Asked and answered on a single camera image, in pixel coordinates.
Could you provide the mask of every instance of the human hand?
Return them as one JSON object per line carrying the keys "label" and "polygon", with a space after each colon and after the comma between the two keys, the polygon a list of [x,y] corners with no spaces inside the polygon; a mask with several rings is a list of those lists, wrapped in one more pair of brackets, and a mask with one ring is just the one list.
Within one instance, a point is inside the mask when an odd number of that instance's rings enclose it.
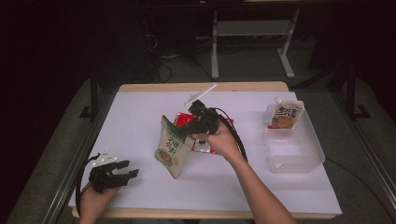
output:
{"label": "human hand", "polygon": [[215,134],[198,133],[193,134],[192,137],[206,141],[213,150],[223,156],[227,161],[235,156],[242,156],[228,128],[220,120],[218,121],[218,125],[219,129]]}
{"label": "human hand", "polygon": [[80,201],[80,224],[93,224],[106,211],[108,203],[120,188],[105,189],[99,193],[91,183],[84,188]]}

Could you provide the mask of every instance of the snack bag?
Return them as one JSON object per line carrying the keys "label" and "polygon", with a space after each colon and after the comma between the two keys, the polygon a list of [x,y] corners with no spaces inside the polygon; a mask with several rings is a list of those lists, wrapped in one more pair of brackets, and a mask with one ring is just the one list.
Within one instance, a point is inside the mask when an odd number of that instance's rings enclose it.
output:
{"label": "snack bag", "polygon": [[303,101],[283,101],[276,98],[274,115],[269,129],[292,129],[304,111]]}
{"label": "snack bag", "polygon": [[166,116],[162,117],[161,126],[161,140],[154,156],[168,169],[171,176],[177,179],[195,139],[186,133],[178,132],[177,127]]}

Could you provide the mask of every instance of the table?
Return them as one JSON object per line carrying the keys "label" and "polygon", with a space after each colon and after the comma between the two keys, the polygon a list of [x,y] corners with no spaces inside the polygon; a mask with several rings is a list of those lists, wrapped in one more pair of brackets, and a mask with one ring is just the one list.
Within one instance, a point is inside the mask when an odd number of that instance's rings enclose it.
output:
{"label": "table", "polygon": [[[172,119],[176,112],[187,111],[188,108],[183,109],[183,102],[190,94],[208,86],[211,83],[120,87],[92,155],[109,148],[120,160],[131,161],[130,166],[120,173],[136,168],[140,173],[130,180],[128,186],[121,188],[104,217],[252,218],[236,175],[221,156],[192,152],[183,173],[176,180],[154,158],[161,131],[161,114]],[[221,100],[225,95],[233,100]],[[261,133],[254,132],[260,123],[251,118],[260,119],[275,95],[295,100],[295,94],[289,92],[283,82],[235,82],[218,83],[202,101],[206,106],[217,104],[235,119],[235,128],[244,142],[250,165],[294,217],[332,218],[340,215],[341,209],[322,165],[307,175],[275,175],[269,172],[265,150],[256,150],[263,148],[262,142],[258,141]],[[257,106],[261,111],[255,108],[246,116],[245,105],[261,99],[262,104]],[[88,181],[90,170],[86,168],[83,186]],[[75,207],[74,197],[69,206]]]}

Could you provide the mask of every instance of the wooden table edge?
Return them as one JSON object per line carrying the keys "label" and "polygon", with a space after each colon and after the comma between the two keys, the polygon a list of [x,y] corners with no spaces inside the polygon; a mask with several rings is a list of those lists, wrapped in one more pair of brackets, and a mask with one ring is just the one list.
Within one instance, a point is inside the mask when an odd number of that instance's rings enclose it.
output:
{"label": "wooden table edge", "polygon": [[[286,83],[269,82],[218,82],[212,91],[289,91]],[[120,86],[120,92],[128,91],[202,91],[212,82],[200,83],[161,83],[161,84],[125,84]]]}
{"label": "wooden table edge", "polygon": [[[78,217],[76,207],[72,214]],[[336,214],[291,214],[296,219],[331,219]],[[152,218],[152,219],[253,219],[250,212],[224,212],[224,211],[190,211],[171,209],[137,209],[137,208],[113,208],[107,209],[102,217],[114,218]]]}

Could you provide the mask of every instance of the clear plastic container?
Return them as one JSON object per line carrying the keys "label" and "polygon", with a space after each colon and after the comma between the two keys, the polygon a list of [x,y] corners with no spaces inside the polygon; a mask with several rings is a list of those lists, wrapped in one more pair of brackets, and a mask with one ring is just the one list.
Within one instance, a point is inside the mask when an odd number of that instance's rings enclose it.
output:
{"label": "clear plastic container", "polygon": [[[267,123],[274,108],[274,105],[267,108]],[[306,174],[325,160],[306,110],[293,129],[265,129],[265,142],[269,148],[270,170],[275,174]]]}

